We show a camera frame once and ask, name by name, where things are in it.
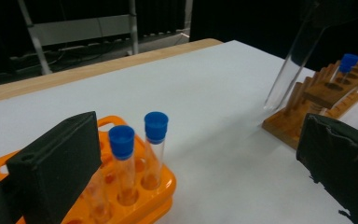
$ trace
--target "black backdrop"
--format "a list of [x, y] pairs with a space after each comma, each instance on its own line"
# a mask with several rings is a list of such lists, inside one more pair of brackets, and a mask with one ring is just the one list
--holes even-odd
[[[33, 23], [69, 21], [129, 13], [128, 0], [25, 0]], [[175, 32], [185, 27], [186, 0], [136, 0], [138, 35]], [[81, 41], [87, 44], [95, 40]], [[54, 49], [59, 46], [48, 46]], [[9, 57], [34, 47], [17, 0], [0, 0], [0, 72], [13, 72]]]

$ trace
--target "test tube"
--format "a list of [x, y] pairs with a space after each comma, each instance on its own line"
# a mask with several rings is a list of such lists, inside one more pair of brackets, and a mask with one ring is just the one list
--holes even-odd
[[264, 109], [268, 111], [275, 111], [282, 105], [325, 30], [325, 27], [315, 26], [313, 23], [312, 15], [316, 7], [316, 3], [310, 4], [296, 39], [272, 85], [264, 104]]
[[344, 83], [351, 69], [357, 64], [358, 56], [346, 53], [342, 57], [338, 69], [331, 76], [329, 83]]
[[157, 189], [161, 182], [162, 157], [168, 117], [161, 112], [145, 116], [145, 174], [141, 184], [144, 189]]
[[118, 125], [109, 130], [109, 142], [115, 160], [119, 203], [130, 206], [138, 200], [135, 187], [135, 162], [133, 140], [135, 131], [127, 125]]
[[112, 210], [107, 200], [103, 174], [100, 169], [92, 176], [83, 191], [83, 196], [89, 206], [89, 212], [95, 224], [109, 223], [112, 218]]

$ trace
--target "blue cap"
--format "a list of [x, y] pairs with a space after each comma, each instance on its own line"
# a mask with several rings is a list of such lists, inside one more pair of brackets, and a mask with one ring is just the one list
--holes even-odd
[[110, 147], [118, 160], [127, 160], [132, 155], [134, 136], [135, 131], [127, 125], [118, 125], [109, 130]]
[[150, 112], [145, 116], [146, 137], [152, 144], [164, 141], [167, 132], [168, 117], [161, 112]]
[[343, 73], [348, 73], [351, 71], [351, 68], [354, 67], [358, 62], [358, 56], [354, 54], [344, 54], [341, 59], [341, 64], [339, 65], [339, 71]]

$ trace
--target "wooden test tube rack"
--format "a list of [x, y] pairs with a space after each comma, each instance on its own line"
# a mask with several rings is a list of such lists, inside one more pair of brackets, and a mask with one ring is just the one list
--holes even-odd
[[262, 128], [297, 149], [307, 113], [339, 119], [358, 102], [358, 63], [346, 77], [332, 79], [339, 61], [297, 82], [285, 108], [265, 119]]

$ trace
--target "white table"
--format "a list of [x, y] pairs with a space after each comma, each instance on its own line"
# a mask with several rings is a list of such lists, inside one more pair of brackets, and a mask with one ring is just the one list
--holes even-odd
[[[170, 117], [164, 162], [175, 173], [158, 223], [351, 223], [296, 152], [261, 129], [283, 60], [233, 41], [0, 101], [0, 156], [73, 115]], [[302, 76], [311, 76], [305, 69]], [[342, 121], [358, 128], [358, 105]]]

